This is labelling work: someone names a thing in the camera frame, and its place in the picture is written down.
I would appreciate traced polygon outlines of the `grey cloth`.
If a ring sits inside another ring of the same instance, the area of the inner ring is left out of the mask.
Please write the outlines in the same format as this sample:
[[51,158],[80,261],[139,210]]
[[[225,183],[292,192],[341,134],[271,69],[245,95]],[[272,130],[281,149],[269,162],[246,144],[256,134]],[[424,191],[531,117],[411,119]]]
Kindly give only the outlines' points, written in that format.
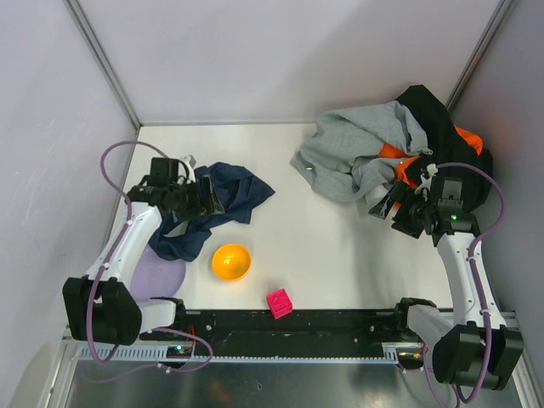
[[301,145],[290,164],[313,191],[334,201],[365,200],[378,185],[397,179],[398,159],[378,158],[388,143],[408,156],[430,155],[427,135],[398,101],[330,110],[318,117],[316,134]]

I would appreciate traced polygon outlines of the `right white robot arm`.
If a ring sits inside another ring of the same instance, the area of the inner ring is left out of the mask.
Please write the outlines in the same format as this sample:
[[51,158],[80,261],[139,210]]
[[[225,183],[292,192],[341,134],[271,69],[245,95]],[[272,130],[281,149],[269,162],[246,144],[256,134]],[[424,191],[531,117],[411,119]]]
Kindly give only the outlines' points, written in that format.
[[511,330],[496,306],[481,256],[475,215],[464,208],[462,181],[433,176],[414,189],[396,181],[369,211],[386,218],[398,210],[392,227],[413,238],[432,238],[445,267],[453,305],[448,321],[437,305],[404,297],[395,306],[397,325],[423,340],[440,383],[502,390],[524,351],[524,340]]

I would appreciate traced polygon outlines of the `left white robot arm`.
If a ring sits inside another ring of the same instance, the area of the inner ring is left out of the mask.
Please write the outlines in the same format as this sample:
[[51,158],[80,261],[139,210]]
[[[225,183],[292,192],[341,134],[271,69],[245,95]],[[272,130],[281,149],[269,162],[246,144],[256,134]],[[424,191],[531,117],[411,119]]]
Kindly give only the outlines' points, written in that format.
[[222,213],[208,174],[187,183],[159,183],[146,176],[128,193],[127,211],[116,233],[81,277],[70,277],[62,295],[73,338],[131,345],[144,332],[172,326],[184,305],[174,297],[137,302],[129,291],[150,238],[166,216],[181,221]]

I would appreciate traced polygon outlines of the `black cloth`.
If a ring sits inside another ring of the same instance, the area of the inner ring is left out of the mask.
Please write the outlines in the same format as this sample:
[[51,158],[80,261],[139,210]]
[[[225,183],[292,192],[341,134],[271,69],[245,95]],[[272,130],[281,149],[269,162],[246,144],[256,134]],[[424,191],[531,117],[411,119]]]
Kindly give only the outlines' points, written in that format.
[[[431,163],[461,162],[492,174],[493,157],[482,138],[455,126],[446,107],[425,86],[410,86],[396,100],[408,108],[422,127],[432,151],[430,155],[422,154],[398,165],[396,173],[401,181],[416,188],[421,184],[422,171]],[[471,212],[485,203],[491,184],[482,176],[464,167],[447,167],[439,172],[462,181],[465,211]]]

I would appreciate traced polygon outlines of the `dark blue cloth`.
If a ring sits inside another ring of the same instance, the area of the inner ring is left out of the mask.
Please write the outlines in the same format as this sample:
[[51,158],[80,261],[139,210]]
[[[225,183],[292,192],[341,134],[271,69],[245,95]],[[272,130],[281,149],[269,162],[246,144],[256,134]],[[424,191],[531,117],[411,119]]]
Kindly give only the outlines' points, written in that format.
[[215,213],[188,219],[187,216],[168,214],[149,240],[155,254],[167,261],[194,261],[212,236],[212,229],[230,221],[249,224],[252,210],[263,204],[275,191],[262,179],[243,166],[216,162],[195,170],[196,179],[208,176],[224,208]]

